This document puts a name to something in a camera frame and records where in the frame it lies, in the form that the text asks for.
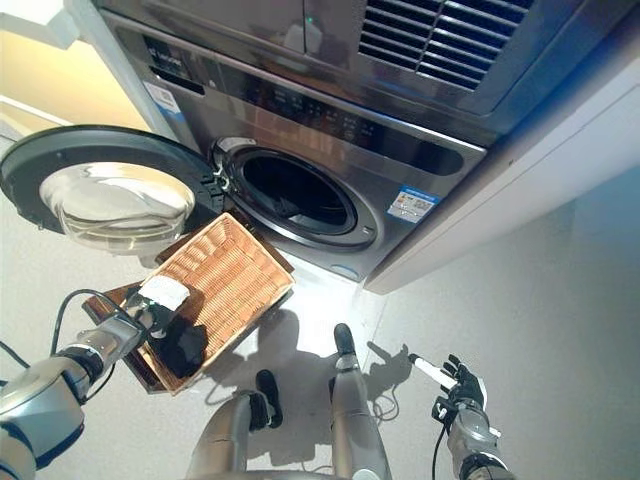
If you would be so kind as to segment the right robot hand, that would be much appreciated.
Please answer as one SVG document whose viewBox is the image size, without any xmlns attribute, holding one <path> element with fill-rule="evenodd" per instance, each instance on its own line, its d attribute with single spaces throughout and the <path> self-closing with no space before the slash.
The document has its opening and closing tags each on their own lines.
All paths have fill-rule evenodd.
<svg viewBox="0 0 640 480">
<path fill-rule="evenodd" d="M 436 367 L 415 353 L 410 353 L 408 359 L 420 372 L 434 380 L 452 401 L 467 399 L 482 408 L 486 407 L 487 390 L 484 380 L 473 374 L 456 355 L 449 354 L 441 367 Z"/>
</svg>

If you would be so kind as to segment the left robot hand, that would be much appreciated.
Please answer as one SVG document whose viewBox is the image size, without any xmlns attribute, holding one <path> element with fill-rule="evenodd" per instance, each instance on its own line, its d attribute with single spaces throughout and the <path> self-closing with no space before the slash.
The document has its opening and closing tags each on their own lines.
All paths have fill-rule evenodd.
<svg viewBox="0 0 640 480">
<path fill-rule="evenodd" d="M 170 277 L 156 275 L 133 289 L 126 297 L 123 309 L 146 328 L 149 336 L 159 339 L 166 336 L 166 330 L 189 296 L 185 285 Z"/>
</svg>

